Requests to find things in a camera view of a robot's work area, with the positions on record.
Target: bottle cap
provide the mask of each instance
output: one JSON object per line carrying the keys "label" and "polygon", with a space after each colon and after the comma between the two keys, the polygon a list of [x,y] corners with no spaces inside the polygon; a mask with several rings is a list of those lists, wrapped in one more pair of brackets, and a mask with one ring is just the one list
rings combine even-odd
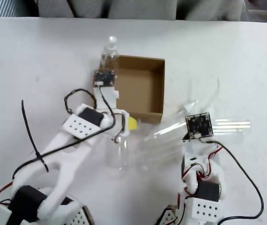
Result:
{"label": "bottle cap", "polygon": [[117,42],[117,39],[115,36],[110,36],[109,39],[108,39],[108,43],[106,45],[106,48],[109,49],[109,50],[114,50],[116,48],[116,42]]}

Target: open cardboard box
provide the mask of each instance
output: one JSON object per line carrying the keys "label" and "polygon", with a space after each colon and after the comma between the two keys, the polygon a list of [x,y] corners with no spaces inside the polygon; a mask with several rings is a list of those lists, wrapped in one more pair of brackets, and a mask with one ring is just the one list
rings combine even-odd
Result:
{"label": "open cardboard box", "polygon": [[165,61],[144,57],[119,57],[117,108],[145,123],[159,123],[163,112]]}

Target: black plastic part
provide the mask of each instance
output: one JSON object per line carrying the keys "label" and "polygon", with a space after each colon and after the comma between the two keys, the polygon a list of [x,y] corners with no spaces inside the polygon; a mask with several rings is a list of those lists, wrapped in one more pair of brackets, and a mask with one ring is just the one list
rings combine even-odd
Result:
{"label": "black plastic part", "polygon": [[198,181],[198,189],[196,191],[196,198],[218,202],[220,197],[219,184],[209,181]]}
{"label": "black plastic part", "polygon": [[208,112],[186,116],[185,120],[190,139],[211,137],[214,135],[212,123]]}
{"label": "black plastic part", "polygon": [[183,177],[184,167],[185,167],[185,157],[183,156],[182,162],[181,162],[181,177]]}
{"label": "black plastic part", "polygon": [[6,225],[20,225],[23,219],[30,223],[36,222],[38,208],[46,197],[45,194],[31,186],[22,186],[8,206],[12,214]]}
{"label": "black plastic part", "polygon": [[79,115],[80,118],[100,127],[104,115],[91,108],[85,108]]}
{"label": "black plastic part", "polygon": [[96,71],[94,78],[94,87],[113,87],[115,80],[114,70]]}

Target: robotic arm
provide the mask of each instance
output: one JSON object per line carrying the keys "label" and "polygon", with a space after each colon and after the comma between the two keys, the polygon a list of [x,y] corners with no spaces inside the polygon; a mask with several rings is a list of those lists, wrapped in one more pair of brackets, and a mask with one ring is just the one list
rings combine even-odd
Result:
{"label": "robotic arm", "polygon": [[[97,91],[106,108],[95,110],[81,104],[41,152],[48,169],[59,171],[55,187],[37,190],[26,185],[34,177],[42,175],[45,167],[39,160],[25,163],[12,182],[11,203],[8,207],[0,204],[0,225],[64,225],[75,220],[78,224],[94,224],[87,207],[68,196],[70,187],[79,166],[97,143],[99,134],[111,137],[129,135],[129,114],[116,109],[112,103],[117,97],[106,100],[100,87]],[[116,120],[116,113],[122,115],[122,121]]]}

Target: white servo bracket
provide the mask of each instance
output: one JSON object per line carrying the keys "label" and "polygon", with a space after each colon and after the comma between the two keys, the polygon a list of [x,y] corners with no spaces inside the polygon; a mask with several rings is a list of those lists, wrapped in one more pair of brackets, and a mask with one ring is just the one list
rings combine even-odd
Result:
{"label": "white servo bracket", "polygon": [[223,218],[223,205],[220,202],[189,198],[185,203],[185,216],[188,218],[212,223],[216,223]]}

